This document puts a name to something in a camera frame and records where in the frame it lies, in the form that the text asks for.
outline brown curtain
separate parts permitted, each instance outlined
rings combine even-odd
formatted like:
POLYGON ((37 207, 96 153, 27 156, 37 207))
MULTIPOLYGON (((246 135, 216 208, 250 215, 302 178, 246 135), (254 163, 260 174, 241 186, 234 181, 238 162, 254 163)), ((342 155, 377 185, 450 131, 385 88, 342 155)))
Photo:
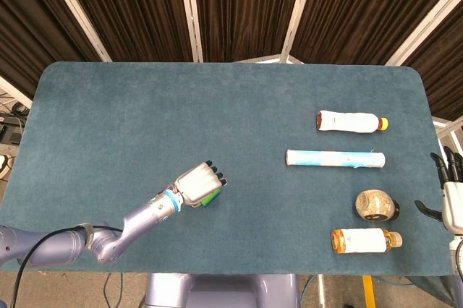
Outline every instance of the brown curtain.
POLYGON ((205 62, 281 53, 295 0, 197 0, 205 62))
POLYGON ((114 61, 192 61, 183 0, 80 0, 114 61))
POLYGON ((404 64, 421 74, 433 115, 463 116, 463 2, 404 64))
POLYGON ((100 61, 63 0, 0 0, 0 75, 32 98, 55 61, 100 61))
POLYGON ((316 64, 385 64, 438 0, 307 0, 291 55, 316 64))

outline teal tablecloth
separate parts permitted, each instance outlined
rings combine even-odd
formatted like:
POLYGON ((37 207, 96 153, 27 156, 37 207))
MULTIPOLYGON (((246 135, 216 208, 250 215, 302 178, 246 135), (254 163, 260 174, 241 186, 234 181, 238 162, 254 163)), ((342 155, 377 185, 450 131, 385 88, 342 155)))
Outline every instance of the teal tablecloth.
POLYGON ((444 275, 450 236, 413 204, 441 208, 431 151, 425 92, 406 67, 57 63, 41 77, 0 223, 120 227, 124 214, 211 159, 229 185, 209 207, 185 208, 110 267, 86 254, 65 269, 444 275), (317 132, 321 109, 385 116, 389 129, 317 132), (386 166, 287 167, 289 148, 374 150, 386 166), (354 199, 373 188, 400 203, 399 218, 381 226, 400 232, 404 246, 333 254, 332 229, 372 227, 354 199))

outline blue ring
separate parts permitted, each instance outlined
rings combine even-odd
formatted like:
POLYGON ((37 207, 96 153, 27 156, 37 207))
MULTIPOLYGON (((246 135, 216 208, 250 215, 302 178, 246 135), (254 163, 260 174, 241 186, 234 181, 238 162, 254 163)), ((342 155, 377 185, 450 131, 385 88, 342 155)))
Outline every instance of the blue ring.
POLYGON ((171 190, 164 190, 164 194, 166 194, 166 196, 171 199, 171 201, 172 201, 172 203, 174 204, 174 207, 175 207, 175 213, 178 213, 179 212, 179 203, 177 202, 177 200, 175 200, 175 196, 172 193, 172 191, 171 190))

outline robotic hand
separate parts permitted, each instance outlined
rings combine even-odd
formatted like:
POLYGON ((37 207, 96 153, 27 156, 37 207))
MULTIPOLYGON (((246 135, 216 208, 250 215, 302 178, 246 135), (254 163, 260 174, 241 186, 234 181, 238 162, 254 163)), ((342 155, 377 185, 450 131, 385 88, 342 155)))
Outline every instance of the robotic hand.
POLYGON ((0 266, 12 259, 21 264, 27 255, 27 267, 72 263, 84 248, 90 250, 99 263, 112 263, 152 227, 179 212, 182 204, 197 207, 225 186, 222 173, 216 172, 212 162, 206 161, 182 174, 153 199, 125 216, 121 234, 116 234, 106 223, 97 223, 98 226, 83 223, 75 231, 59 233, 43 241, 50 234, 0 225, 0 266), (29 254, 40 241, 43 242, 29 254))
POLYGON ((443 223, 443 227, 454 235, 450 243, 452 269, 455 277, 456 306, 463 307, 463 273, 460 249, 463 246, 463 157, 454 153, 449 147, 443 148, 449 167, 435 153, 431 158, 436 163, 442 189, 442 211, 429 209, 419 200, 415 201, 418 210, 424 215, 443 223))

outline blue and white paper roll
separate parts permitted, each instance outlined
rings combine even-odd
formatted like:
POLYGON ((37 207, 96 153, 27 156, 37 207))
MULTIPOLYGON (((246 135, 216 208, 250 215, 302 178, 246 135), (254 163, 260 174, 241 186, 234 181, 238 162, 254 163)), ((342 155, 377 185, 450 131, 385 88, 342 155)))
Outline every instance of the blue and white paper roll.
POLYGON ((287 150, 288 166, 335 166, 382 168, 386 163, 383 153, 349 153, 342 151, 287 150))

